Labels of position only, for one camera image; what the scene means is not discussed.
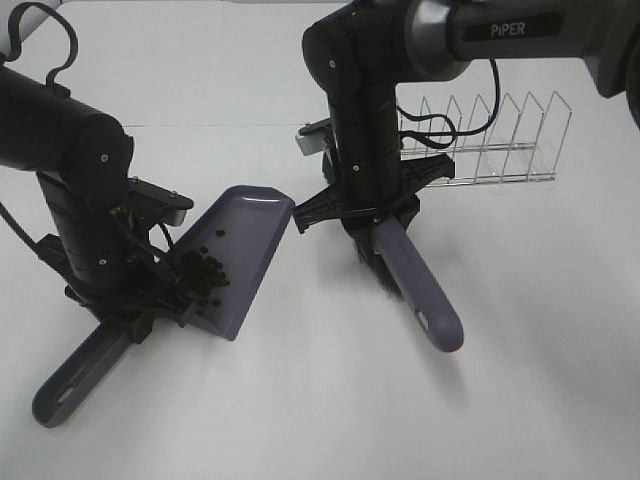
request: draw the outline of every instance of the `metal dish rack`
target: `metal dish rack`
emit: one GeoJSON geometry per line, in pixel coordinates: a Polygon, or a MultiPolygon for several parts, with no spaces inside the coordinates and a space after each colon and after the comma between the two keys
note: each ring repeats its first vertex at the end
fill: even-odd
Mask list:
{"type": "MultiPolygon", "coordinates": [[[[420,115],[431,114],[426,97],[420,104],[420,115]]],[[[456,127],[469,130],[481,125],[491,110],[482,95],[477,95],[468,120],[455,96],[451,96],[446,114],[456,127]]],[[[456,162],[456,177],[441,179],[429,187],[461,185],[495,185],[507,183],[547,182],[556,179],[560,155],[565,144],[573,111],[558,92],[553,92],[546,108],[528,92],[518,104],[510,93],[504,95],[494,125],[483,134],[460,137],[449,148],[434,150],[405,139],[402,158],[420,158],[447,153],[456,162]]],[[[444,122],[400,120],[400,129],[419,132],[445,131],[444,122]]]]}

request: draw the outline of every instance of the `black robotic arm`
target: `black robotic arm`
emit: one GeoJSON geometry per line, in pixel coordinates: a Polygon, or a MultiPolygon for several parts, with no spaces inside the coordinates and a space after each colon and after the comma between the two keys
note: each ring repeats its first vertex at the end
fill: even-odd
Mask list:
{"type": "Polygon", "coordinates": [[[232,187],[174,243],[166,225],[181,225],[193,202],[129,178],[133,138],[55,82],[78,52],[71,25],[39,2],[15,6],[8,20],[8,48],[0,48],[0,166],[36,173],[58,235],[36,242],[1,202],[0,217],[62,276],[65,294],[99,321],[34,398],[35,418],[53,427],[158,318],[234,340],[293,202],[272,188],[232,187]],[[45,85],[7,66],[20,57],[21,20],[34,10],[55,18],[70,39],[67,61],[45,85]],[[166,251],[150,243],[156,226],[166,251]]]}
{"type": "Polygon", "coordinates": [[[494,115],[472,132],[457,132],[436,116],[453,141],[495,120],[496,58],[583,58],[601,95],[627,90],[640,125],[639,25],[640,4],[632,0],[357,0],[315,23],[302,48],[327,93],[330,118],[300,136],[324,137],[330,185],[294,210],[300,232],[340,219],[360,256],[399,288],[433,343],[456,350],[463,343],[460,320],[404,232],[419,211],[416,192],[452,178],[455,165],[445,154],[401,161],[409,132],[398,131],[396,85],[452,80],[470,61],[490,59],[494,115]]]}

